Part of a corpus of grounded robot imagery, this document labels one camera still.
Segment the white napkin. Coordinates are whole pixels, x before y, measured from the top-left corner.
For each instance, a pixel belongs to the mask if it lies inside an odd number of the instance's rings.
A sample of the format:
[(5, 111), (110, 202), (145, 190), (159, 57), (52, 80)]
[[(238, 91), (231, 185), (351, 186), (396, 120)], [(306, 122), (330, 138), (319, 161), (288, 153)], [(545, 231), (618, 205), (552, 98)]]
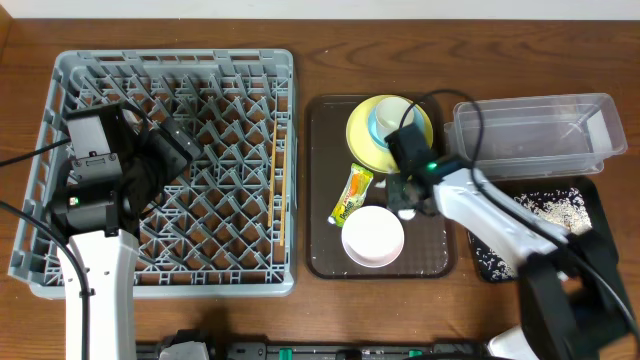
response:
[[(382, 181), (376, 182), (374, 184), (374, 187), (378, 188), (378, 189), (385, 189), (386, 188), (386, 181), (382, 180)], [(416, 216), (416, 211), (414, 209), (402, 209), (402, 210), (395, 211), (395, 214), (401, 220), (410, 221)]]

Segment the green orange snack wrapper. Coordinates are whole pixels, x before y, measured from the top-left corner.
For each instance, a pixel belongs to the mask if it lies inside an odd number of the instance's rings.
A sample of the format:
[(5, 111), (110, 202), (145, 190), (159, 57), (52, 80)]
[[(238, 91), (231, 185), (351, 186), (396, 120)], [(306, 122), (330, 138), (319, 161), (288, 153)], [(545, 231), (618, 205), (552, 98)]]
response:
[(347, 218), (363, 205), (373, 177), (373, 173), (365, 167), (351, 164), (348, 181), (328, 217), (330, 224), (342, 227)]

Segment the white bowl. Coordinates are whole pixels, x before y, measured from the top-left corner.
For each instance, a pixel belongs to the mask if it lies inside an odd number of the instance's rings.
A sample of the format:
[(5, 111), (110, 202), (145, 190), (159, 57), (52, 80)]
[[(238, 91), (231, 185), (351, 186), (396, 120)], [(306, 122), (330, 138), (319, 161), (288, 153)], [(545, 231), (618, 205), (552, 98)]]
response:
[(382, 268), (400, 256), (405, 234), (401, 221), (390, 210), (364, 206), (344, 222), (341, 242), (347, 256), (358, 265)]

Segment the rice pile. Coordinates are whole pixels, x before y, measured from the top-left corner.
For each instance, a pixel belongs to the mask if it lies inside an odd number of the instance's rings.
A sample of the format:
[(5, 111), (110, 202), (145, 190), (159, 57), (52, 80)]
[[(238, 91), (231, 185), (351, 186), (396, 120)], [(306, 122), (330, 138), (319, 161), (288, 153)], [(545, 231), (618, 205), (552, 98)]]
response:
[[(581, 234), (592, 228), (585, 200), (581, 192), (568, 190), (524, 192), (513, 196), (525, 209), (540, 218)], [(515, 271), (490, 247), (468, 232), (470, 249), (480, 277), (489, 283), (510, 282), (516, 279)]]

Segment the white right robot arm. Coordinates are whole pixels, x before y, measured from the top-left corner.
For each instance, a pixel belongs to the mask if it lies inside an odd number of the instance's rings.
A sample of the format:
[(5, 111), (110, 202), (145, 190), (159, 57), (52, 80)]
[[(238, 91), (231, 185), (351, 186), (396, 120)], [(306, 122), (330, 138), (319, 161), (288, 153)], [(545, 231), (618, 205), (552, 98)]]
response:
[(575, 234), (518, 204), (457, 157), (386, 179), (390, 210), (452, 220), (484, 241), (517, 280), (520, 323), (488, 341), (489, 359), (596, 359), (639, 335), (610, 238)]

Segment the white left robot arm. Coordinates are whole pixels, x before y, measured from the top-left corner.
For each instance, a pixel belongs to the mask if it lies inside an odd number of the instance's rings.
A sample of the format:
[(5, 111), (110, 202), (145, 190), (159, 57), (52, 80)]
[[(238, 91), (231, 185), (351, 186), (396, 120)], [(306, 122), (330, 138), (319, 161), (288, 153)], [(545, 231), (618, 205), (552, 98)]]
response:
[(135, 132), (123, 116), (70, 123), (75, 184), (58, 188), (50, 219), (67, 240), (62, 260), (69, 359), (136, 358), (134, 270), (140, 219), (202, 153), (175, 120)]

